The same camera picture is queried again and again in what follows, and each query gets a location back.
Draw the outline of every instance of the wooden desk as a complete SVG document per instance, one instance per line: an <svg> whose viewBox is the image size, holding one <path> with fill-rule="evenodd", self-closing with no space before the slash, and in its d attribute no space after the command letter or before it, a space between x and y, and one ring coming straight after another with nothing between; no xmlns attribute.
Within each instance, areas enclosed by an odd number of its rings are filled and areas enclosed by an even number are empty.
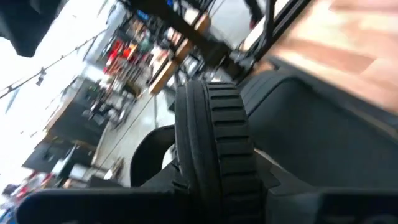
<svg viewBox="0 0 398 224"><path fill-rule="evenodd" d="M395 0L313 0L268 54L398 113L397 24ZM261 31L259 24L243 48ZM268 68L263 61L254 73Z"/></svg>
<svg viewBox="0 0 398 224"><path fill-rule="evenodd" d="M185 20L189 24L192 24L193 20L197 16L197 14L198 14L197 11L194 11L193 9L189 9L185 14ZM209 28L209 26L210 26L210 18L207 14L205 14L201 17L201 19L199 19L195 28L199 32L203 33L204 31L207 30L207 28ZM180 38L180 34L178 34L178 37L175 38L175 40L174 40L175 43L178 42L179 38ZM162 69L162 71L160 71L159 76L155 79L153 84L150 85L149 93L151 93L151 94L160 93L160 91L163 89L163 87L166 86L170 77L176 71L180 62L182 62L185 59L185 57L187 57L187 55L189 54L189 51L191 51L192 47L193 47L193 45L189 40L183 41L182 45L177 49L176 56L175 56L176 60L167 62L166 66ZM153 66L154 66L153 74L156 74L157 71L160 69L160 66L163 64L163 62L167 60L168 54L165 54L163 57L156 60L157 56L158 55L154 56L155 62L153 63Z"/></svg>

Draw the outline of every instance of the floor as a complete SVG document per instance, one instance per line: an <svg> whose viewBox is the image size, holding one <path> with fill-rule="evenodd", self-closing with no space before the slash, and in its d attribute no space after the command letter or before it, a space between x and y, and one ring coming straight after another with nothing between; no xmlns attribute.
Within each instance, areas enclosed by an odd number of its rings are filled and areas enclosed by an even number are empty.
<svg viewBox="0 0 398 224"><path fill-rule="evenodd" d="M156 127L174 124L174 114L167 111L164 97L163 93L156 97L144 93L124 124L117 129L108 124L103 133L95 165L109 169L118 157L123 157L124 169L119 180L123 186L130 185L130 160L144 137Z"/></svg>
<svg viewBox="0 0 398 224"><path fill-rule="evenodd" d="M249 11L243 0L216 0L210 14L213 16L212 30L231 45L238 45L250 32ZM98 145L95 165L109 169L118 157L123 157L125 164L119 181L123 186L130 186L130 160L137 146L156 127L170 124L174 124L174 114L167 111L164 93L160 92L156 97L144 93L133 107L125 124L118 129L107 126ZM168 158L165 161L170 160L169 154L165 157ZM93 173L99 174L96 170L90 170L86 176Z"/></svg>

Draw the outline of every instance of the black fabric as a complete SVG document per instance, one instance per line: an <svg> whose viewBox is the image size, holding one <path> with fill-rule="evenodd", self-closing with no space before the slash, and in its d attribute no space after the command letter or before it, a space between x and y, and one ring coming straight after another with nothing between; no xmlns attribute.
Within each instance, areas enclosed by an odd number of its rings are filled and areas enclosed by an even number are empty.
<svg viewBox="0 0 398 224"><path fill-rule="evenodd" d="M264 16L262 14L262 11L260 9L259 3L257 0L244 0L246 5L248 6L250 10L250 14L252 15L252 18L254 19L254 22L259 22L262 17Z"/></svg>
<svg viewBox="0 0 398 224"><path fill-rule="evenodd" d="M398 187L398 148L379 129L293 76L266 72L243 88L256 147L326 187Z"/></svg>
<svg viewBox="0 0 398 224"><path fill-rule="evenodd" d="M19 55L33 57L59 12L60 2L61 0L0 1L0 36L10 40Z"/></svg>

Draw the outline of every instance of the red object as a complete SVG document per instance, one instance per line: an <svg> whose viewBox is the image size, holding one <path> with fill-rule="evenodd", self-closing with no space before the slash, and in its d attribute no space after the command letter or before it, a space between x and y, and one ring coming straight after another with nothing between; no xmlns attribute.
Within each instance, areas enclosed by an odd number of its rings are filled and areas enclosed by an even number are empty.
<svg viewBox="0 0 398 224"><path fill-rule="evenodd" d="M251 19L250 20L250 29L254 29L256 27L256 25L257 25L257 22Z"/></svg>
<svg viewBox="0 0 398 224"><path fill-rule="evenodd" d="M123 46L122 42L120 40L115 40L114 45L111 49L111 53L109 54L109 59L110 60L114 60L116 58L116 56L119 53L119 49Z"/></svg>
<svg viewBox="0 0 398 224"><path fill-rule="evenodd" d="M122 58L129 58L131 48L126 48L123 50Z"/></svg>

